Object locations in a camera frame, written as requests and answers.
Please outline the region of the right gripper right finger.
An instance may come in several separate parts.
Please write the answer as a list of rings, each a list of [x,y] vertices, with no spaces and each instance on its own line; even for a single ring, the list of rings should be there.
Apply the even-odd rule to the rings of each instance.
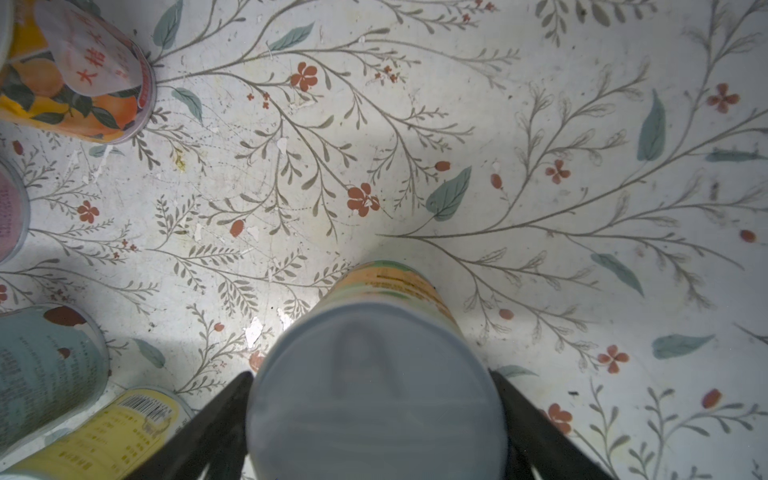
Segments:
[[[611,479],[501,373],[489,374],[504,411],[508,443],[504,479]]]

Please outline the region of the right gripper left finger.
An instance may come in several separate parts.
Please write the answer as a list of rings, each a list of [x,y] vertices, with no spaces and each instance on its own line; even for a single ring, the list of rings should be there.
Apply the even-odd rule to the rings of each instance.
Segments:
[[[254,376],[237,375],[130,479],[239,479],[247,455],[245,417]]]

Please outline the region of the yellow green can plastic lid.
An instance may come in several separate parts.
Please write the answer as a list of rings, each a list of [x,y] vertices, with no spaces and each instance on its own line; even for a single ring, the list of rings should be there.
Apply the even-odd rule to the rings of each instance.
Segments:
[[[500,479],[499,394],[434,286],[378,260],[263,360],[246,415],[260,479]]]

